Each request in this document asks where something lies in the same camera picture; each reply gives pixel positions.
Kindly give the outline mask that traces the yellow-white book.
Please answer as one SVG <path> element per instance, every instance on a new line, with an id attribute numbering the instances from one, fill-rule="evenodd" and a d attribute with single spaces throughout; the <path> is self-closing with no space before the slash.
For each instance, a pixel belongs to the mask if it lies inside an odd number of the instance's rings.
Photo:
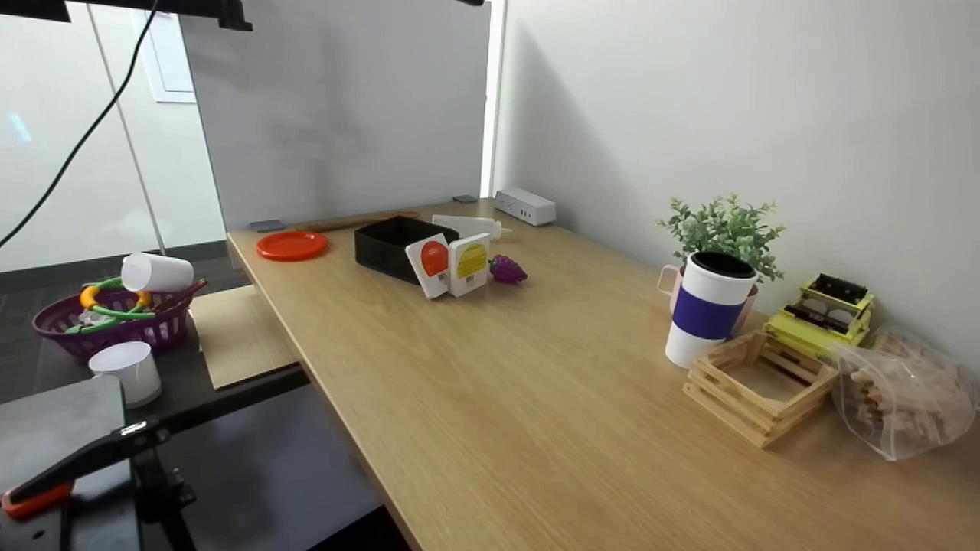
<path id="1" fill-rule="evenodd" d="M 467 237 L 449 244 L 449 295 L 467 298 L 490 281 L 490 237 Z"/>

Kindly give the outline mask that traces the orange-white abc book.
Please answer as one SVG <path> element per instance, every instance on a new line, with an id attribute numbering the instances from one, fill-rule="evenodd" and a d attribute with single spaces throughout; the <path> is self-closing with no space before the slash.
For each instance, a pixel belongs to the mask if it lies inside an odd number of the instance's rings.
<path id="1" fill-rule="evenodd" d="M 449 290 L 446 270 L 449 270 L 449 248 L 440 234 L 411 241 L 403 256 L 423 288 L 426 301 L 445 298 Z"/>

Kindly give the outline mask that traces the green potted plant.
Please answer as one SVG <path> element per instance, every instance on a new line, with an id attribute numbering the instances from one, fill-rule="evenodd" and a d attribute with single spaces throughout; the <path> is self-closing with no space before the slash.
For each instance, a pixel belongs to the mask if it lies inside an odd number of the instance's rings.
<path id="1" fill-rule="evenodd" d="M 663 228 L 678 240 L 678 256 L 720 250 L 755 268 L 760 281 L 779 281 L 780 268 L 771 244 L 783 228 L 775 225 L 771 214 L 771 201 L 755 205 L 729 194 L 703 205 L 673 198 Z"/>

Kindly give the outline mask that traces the cardboard sheet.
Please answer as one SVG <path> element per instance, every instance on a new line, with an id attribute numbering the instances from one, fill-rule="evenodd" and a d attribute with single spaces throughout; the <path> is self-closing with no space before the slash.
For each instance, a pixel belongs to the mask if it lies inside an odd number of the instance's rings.
<path id="1" fill-rule="evenodd" d="M 196 298 L 189 319 L 216 389 L 231 389 L 297 361 L 286 329 L 254 286 Z"/>

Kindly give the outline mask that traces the white blue-banded mug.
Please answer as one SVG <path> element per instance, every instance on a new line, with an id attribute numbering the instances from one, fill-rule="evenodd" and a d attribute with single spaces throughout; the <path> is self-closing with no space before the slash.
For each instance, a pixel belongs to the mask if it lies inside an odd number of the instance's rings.
<path id="1" fill-rule="evenodd" d="M 722 250 L 694 250 L 681 268 L 665 268 L 659 286 L 673 288 L 665 359 L 690 370 L 733 333 L 758 270 Z"/>

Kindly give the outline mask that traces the purple grape plush toy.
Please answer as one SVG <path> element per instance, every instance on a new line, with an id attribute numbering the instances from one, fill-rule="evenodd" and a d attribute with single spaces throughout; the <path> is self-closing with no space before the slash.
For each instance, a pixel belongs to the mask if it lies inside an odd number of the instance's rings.
<path id="1" fill-rule="evenodd" d="M 505 254 L 496 254 L 490 259 L 490 276 L 500 281 L 500 286 L 520 286 L 528 278 L 525 268 Z"/>

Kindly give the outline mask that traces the clear bag of wood blocks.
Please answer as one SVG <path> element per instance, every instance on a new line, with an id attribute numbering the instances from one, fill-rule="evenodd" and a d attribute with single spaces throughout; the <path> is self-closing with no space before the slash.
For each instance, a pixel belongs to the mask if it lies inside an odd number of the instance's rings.
<path id="1" fill-rule="evenodd" d="M 962 441 L 976 420 L 976 373 L 924 339 L 883 329 L 867 349 L 835 349 L 833 403 L 887 464 Z"/>

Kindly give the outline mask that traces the black orange-handled clamp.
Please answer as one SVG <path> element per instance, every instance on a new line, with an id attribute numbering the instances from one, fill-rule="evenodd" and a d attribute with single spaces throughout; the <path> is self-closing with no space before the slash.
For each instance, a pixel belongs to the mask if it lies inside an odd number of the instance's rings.
<path id="1" fill-rule="evenodd" d="M 245 409 L 281 391 L 300 389 L 306 373 L 297 366 L 236 382 L 231 389 L 209 389 L 198 398 L 180 401 L 162 415 L 133 420 L 98 438 L 83 441 L 70 453 L 46 458 L 40 473 L 18 475 L 2 494 L 2 512 L 13 521 L 38 517 L 70 498 L 81 477 L 101 473 L 113 464 L 134 458 L 166 445 L 171 435 L 211 422 L 218 416 Z"/>

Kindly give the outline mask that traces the wooden crate tray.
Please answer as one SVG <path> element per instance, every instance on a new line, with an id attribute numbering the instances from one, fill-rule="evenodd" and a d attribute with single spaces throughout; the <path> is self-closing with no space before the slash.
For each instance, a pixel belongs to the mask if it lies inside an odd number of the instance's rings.
<path id="1" fill-rule="evenodd" d="M 710 349 L 683 391 L 755 446 L 771 446 L 826 403 L 833 382 L 826 361 L 755 330 Z"/>

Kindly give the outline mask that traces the white upright cup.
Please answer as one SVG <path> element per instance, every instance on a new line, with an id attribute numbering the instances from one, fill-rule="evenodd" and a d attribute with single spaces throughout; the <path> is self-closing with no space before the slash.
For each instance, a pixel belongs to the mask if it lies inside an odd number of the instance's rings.
<path id="1" fill-rule="evenodd" d="M 89 359 L 96 377 L 113 377 L 130 409 L 162 394 L 154 349 L 145 339 L 113 342 Z"/>

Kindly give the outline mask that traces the white power strip box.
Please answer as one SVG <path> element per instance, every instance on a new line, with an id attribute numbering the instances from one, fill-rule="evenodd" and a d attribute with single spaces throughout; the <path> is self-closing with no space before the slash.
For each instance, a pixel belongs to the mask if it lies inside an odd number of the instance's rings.
<path id="1" fill-rule="evenodd" d="M 496 194 L 493 205 L 530 228 L 544 228 L 559 220 L 559 205 L 520 188 L 505 188 Z"/>

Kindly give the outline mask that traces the purple plastic basket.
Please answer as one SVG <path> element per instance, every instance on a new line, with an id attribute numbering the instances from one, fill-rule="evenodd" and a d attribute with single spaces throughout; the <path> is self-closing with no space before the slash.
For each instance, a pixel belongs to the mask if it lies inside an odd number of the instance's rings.
<path id="1" fill-rule="evenodd" d="M 204 278 L 180 290 L 133 295 L 121 278 L 101 278 L 42 305 L 34 316 L 34 330 L 77 361 L 130 339 L 140 339 L 154 352 L 171 352 L 189 333 L 189 303 L 202 288 Z"/>

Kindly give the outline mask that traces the orange plastic plate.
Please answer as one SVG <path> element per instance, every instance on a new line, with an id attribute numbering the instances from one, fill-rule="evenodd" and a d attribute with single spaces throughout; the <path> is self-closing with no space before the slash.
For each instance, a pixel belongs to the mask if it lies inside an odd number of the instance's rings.
<path id="1" fill-rule="evenodd" d="M 264 259 L 313 259 L 327 250 L 327 240 L 310 229 L 270 234 L 258 241 Z"/>

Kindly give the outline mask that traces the black fabric box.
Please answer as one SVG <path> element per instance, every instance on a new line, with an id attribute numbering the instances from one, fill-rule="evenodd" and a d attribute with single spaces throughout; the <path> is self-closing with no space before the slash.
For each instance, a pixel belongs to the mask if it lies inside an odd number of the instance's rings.
<path id="1" fill-rule="evenodd" d="M 394 219 L 378 220 L 355 229 L 355 259 L 393 278 L 418 281 L 403 248 L 430 237 L 445 237 L 446 241 L 459 240 L 456 229 L 437 228 L 420 219 L 394 214 Z"/>

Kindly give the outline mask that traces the yellow black toy device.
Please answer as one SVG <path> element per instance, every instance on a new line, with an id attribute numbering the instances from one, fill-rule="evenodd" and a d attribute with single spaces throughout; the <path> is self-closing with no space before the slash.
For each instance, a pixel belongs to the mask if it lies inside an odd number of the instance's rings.
<path id="1" fill-rule="evenodd" d="M 818 274 L 766 321 L 766 330 L 809 359 L 829 359 L 867 339 L 872 305 L 875 298 L 863 286 Z"/>

